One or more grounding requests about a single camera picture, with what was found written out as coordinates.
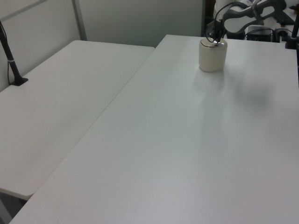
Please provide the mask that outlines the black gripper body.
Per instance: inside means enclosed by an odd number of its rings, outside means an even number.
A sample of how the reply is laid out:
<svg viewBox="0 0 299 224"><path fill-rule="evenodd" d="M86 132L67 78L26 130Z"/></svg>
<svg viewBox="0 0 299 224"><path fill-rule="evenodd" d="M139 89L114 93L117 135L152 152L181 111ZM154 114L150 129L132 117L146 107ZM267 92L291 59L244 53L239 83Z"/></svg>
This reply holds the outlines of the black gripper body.
<svg viewBox="0 0 299 224"><path fill-rule="evenodd" d="M212 22L208 23L206 26L206 36L207 37L224 37L225 35L225 28L223 26L223 22L213 20Z"/></svg>

